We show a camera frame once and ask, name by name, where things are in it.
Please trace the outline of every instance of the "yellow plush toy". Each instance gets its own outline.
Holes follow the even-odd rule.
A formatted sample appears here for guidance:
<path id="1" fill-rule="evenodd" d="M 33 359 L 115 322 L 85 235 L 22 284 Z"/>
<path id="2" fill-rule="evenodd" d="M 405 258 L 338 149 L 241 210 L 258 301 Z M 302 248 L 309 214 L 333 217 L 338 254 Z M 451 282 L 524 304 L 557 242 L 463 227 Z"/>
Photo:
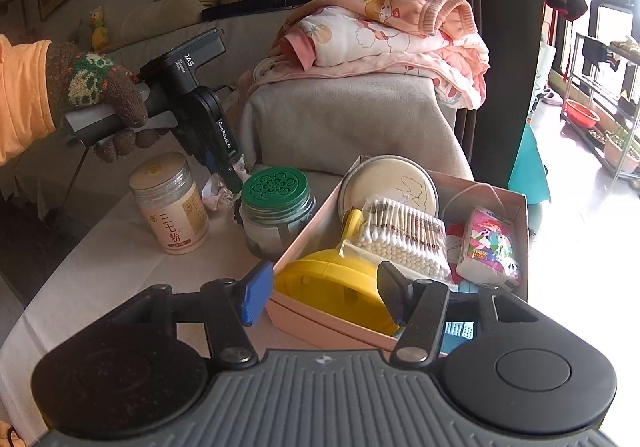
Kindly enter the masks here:
<path id="1" fill-rule="evenodd" d="M 104 26 L 102 22 L 103 19 L 104 13 L 102 6 L 91 11 L 89 23 L 94 28 L 94 32 L 91 35 L 91 46 L 94 52 L 100 52 L 100 50 L 103 50 L 109 43 L 109 31 L 107 27 Z"/>

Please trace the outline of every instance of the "potted plant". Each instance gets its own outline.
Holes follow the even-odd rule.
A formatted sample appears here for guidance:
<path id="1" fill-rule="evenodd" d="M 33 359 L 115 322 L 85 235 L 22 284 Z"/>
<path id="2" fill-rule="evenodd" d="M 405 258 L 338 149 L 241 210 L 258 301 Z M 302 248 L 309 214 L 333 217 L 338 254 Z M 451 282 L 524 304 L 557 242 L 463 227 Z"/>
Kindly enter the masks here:
<path id="1" fill-rule="evenodd" d="M 607 132 L 607 141 L 604 145 L 604 156 L 611 167 L 617 167 L 622 157 L 622 150 L 626 147 L 629 138 L 634 135 L 626 128 L 618 128 L 615 132 Z M 631 147 L 622 162 L 624 172 L 634 172 L 640 164 L 640 152 L 638 145 L 632 141 Z"/>

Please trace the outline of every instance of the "pink box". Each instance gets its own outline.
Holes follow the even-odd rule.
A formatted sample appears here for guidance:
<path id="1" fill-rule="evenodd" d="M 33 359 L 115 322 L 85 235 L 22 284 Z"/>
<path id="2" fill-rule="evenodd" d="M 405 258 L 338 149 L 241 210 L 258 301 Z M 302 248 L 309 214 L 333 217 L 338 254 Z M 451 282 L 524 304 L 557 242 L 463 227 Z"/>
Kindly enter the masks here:
<path id="1" fill-rule="evenodd" d="M 353 167 L 364 159 L 364 157 L 360 157 Z M 456 193 L 474 184 L 469 180 L 441 172 L 429 171 L 429 175 L 438 191 L 440 210 Z M 290 261 L 338 245 L 341 224 L 338 217 L 337 201 L 341 184 L 342 182 L 336 186 L 313 219 L 275 264 L 274 275 L 277 275 Z M 516 255 L 522 282 L 513 290 L 513 293 L 526 301 L 529 284 L 527 201 L 521 194 L 498 187 L 494 187 L 494 189 L 507 211 L 506 216 L 514 224 L 517 243 Z M 446 224 L 466 222 L 476 206 L 486 207 L 496 212 L 501 211 L 501 207 L 491 190 L 487 186 L 478 186 L 478 188 L 459 196 L 449 206 Z M 271 299 L 268 300 L 266 309 L 274 326 L 326 350 L 379 349 L 391 352 L 396 345 L 396 339 L 388 335 L 371 331 L 316 310 L 275 290 L 271 293 Z"/>

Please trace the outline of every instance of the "glass jar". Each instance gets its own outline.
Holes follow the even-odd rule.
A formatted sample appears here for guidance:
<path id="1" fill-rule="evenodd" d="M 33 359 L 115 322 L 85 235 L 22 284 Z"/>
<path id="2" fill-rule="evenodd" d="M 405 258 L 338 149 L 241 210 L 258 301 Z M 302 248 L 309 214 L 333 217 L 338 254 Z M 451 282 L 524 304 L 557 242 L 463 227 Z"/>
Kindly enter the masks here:
<path id="1" fill-rule="evenodd" d="M 305 174 L 270 167 L 242 186 L 240 215 L 253 255 L 276 261 L 316 213 L 316 197 Z"/>
<path id="2" fill-rule="evenodd" d="M 206 241 L 209 215 L 183 154 L 146 160 L 129 176 L 129 188 L 165 252 L 191 252 Z"/>

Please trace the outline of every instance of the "pink blanket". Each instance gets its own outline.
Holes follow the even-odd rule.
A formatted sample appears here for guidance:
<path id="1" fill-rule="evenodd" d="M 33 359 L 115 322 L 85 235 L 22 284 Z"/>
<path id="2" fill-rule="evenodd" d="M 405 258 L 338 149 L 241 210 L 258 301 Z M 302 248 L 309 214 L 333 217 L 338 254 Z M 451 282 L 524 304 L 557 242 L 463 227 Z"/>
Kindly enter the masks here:
<path id="1" fill-rule="evenodd" d="M 290 79 L 382 72 L 432 79 L 438 102 L 447 106 L 481 106 L 489 51 L 472 17 L 469 22 L 464 0 L 402 0 L 402 12 L 408 16 L 404 18 L 389 5 L 374 16 L 367 10 L 372 0 L 364 0 L 362 8 L 358 1 L 316 0 L 300 7 L 281 29 L 270 56 L 254 69 L 248 94 L 260 85 Z M 309 10 L 316 3 L 316 10 Z M 423 23 L 410 27 L 411 16 L 424 20 L 426 12 L 437 21 L 434 32 L 428 34 Z"/>

